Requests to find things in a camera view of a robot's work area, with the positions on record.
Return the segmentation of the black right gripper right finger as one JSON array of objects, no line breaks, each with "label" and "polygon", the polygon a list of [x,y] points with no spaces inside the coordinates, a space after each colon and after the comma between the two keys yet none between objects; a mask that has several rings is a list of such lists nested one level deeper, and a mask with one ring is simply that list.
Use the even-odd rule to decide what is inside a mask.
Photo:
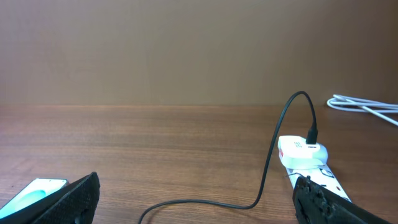
[{"label": "black right gripper right finger", "polygon": [[317,184],[309,176],[298,177],[292,200],[300,224],[390,224]]}]

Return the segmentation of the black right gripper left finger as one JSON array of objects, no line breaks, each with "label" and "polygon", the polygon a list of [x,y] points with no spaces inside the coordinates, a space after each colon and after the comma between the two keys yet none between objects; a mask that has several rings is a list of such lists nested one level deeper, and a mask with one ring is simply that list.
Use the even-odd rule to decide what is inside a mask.
[{"label": "black right gripper left finger", "polygon": [[99,199],[99,177],[92,172],[1,218],[1,224],[92,224]]}]

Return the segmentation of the smartphone with blue screen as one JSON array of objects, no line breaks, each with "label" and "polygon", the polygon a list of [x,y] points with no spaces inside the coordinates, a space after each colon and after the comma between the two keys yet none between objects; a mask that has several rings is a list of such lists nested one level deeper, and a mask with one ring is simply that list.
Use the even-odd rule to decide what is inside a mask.
[{"label": "smartphone with blue screen", "polygon": [[36,178],[1,208],[1,218],[18,212],[68,184],[67,179]]}]

